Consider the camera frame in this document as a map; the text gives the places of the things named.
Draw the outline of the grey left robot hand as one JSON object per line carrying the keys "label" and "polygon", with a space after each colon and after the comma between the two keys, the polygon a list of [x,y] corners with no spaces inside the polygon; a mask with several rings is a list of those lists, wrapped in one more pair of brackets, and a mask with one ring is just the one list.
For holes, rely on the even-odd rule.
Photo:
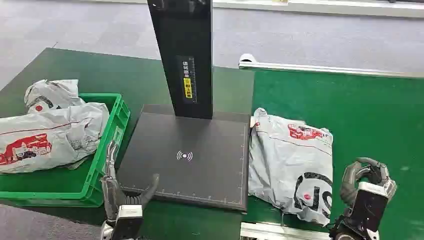
{"label": "grey left robot hand", "polygon": [[117,220],[120,206],[140,205],[142,209],[145,209],[156,193],[160,182],[160,175],[155,173],[152,175],[151,184],[142,193],[136,192],[130,195],[125,194],[116,177],[115,162],[117,148],[118,145],[114,140],[107,145],[105,151],[106,159],[104,163],[104,175],[100,178],[104,198],[104,208],[109,221]]}

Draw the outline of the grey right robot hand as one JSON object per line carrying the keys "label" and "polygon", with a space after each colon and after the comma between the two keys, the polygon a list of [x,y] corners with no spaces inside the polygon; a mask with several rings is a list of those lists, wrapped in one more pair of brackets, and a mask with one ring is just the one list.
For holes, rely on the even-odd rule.
{"label": "grey right robot hand", "polygon": [[391,201],[397,183],[391,179],[387,165],[369,157],[358,157],[345,168],[342,177],[340,197],[347,206],[354,206],[359,191],[355,183],[363,178],[368,179],[367,183],[382,188],[388,201]]}

